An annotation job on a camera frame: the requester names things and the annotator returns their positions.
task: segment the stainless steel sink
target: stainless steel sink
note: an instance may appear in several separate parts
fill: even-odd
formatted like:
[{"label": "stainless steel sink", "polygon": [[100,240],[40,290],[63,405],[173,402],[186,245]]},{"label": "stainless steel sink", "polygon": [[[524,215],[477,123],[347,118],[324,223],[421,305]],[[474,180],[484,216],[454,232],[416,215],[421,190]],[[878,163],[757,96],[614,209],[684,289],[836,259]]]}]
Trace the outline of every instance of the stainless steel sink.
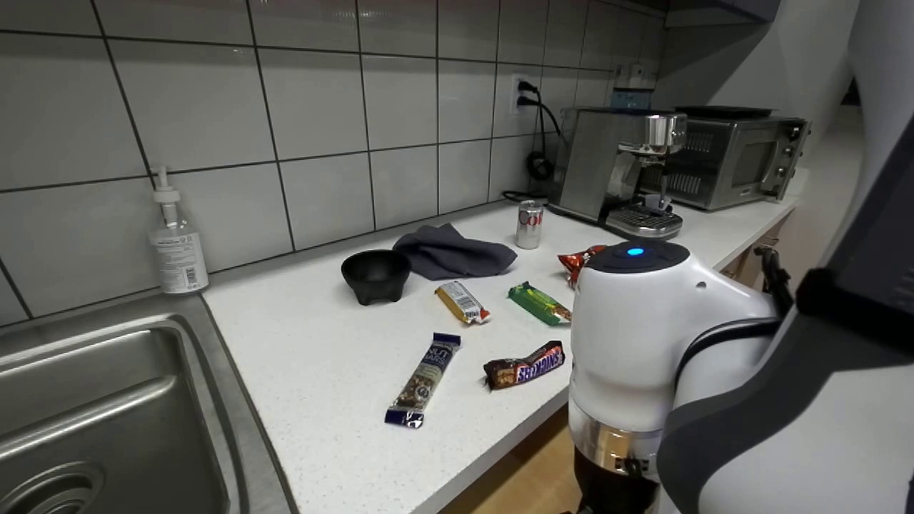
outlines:
[{"label": "stainless steel sink", "polygon": [[0,330],[0,514],[290,514],[199,296]]}]

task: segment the dark gray towel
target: dark gray towel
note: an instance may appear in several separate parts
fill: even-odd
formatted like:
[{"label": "dark gray towel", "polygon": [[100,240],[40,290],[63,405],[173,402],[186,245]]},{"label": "dark gray towel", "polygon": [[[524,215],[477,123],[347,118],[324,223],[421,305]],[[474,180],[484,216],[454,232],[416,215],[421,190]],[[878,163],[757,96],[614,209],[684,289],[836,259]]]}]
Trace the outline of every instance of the dark gray towel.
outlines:
[{"label": "dark gray towel", "polygon": [[424,279],[504,273],[517,259],[507,245],[466,240],[451,223],[440,229],[421,225],[399,236],[393,252],[406,255],[411,272]]}]

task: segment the soap dispenser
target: soap dispenser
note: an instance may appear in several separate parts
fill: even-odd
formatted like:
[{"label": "soap dispenser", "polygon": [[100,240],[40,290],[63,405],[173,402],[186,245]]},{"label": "soap dispenser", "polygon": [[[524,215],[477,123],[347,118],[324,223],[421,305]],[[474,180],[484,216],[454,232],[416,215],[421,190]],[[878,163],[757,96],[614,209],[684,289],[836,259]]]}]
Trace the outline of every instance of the soap dispenser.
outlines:
[{"label": "soap dispenser", "polygon": [[154,202],[163,212],[163,225],[149,232],[160,282],[166,293],[194,293],[207,285],[199,233],[179,216],[179,190],[170,189],[167,170],[160,168]]}]

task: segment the coffee machine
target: coffee machine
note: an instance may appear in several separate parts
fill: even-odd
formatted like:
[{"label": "coffee machine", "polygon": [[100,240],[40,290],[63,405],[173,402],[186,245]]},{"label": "coffee machine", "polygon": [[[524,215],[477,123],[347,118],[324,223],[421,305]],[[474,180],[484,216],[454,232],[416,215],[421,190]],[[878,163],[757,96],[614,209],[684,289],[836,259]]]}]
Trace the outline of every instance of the coffee machine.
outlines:
[{"label": "coffee machine", "polygon": [[604,225],[631,240],[670,240],[683,216],[666,189],[640,190],[640,173],[666,176],[666,160],[684,145],[684,113],[583,109],[553,212]]}]

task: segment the white countertop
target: white countertop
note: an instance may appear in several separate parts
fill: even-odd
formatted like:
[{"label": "white countertop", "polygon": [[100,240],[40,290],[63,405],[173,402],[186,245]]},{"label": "white countertop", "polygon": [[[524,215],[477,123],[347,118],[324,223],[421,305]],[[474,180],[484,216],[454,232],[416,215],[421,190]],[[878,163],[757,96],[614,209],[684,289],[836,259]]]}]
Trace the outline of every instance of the white countertop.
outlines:
[{"label": "white countertop", "polygon": [[[684,225],[674,243],[709,265],[726,265],[787,212],[784,202],[717,215],[680,209]],[[511,243],[514,223],[514,206],[454,220],[466,236],[493,243]],[[511,273],[461,279],[491,309],[491,323],[474,327],[460,327],[434,296],[437,282],[416,273],[399,302],[356,305],[340,277],[353,245],[212,285],[204,299],[300,510],[437,510],[563,407],[570,365],[519,389],[489,390],[483,363],[524,356],[546,340],[563,340],[570,353],[569,327],[546,327],[504,293],[530,279],[570,309],[556,255],[594,243],[620,236],[546,215],[543,245],[517,252]],[[434,390],[424,426],[384,426],[383,413],[427,349],[430,330],[460,335],[461,349]]]}]

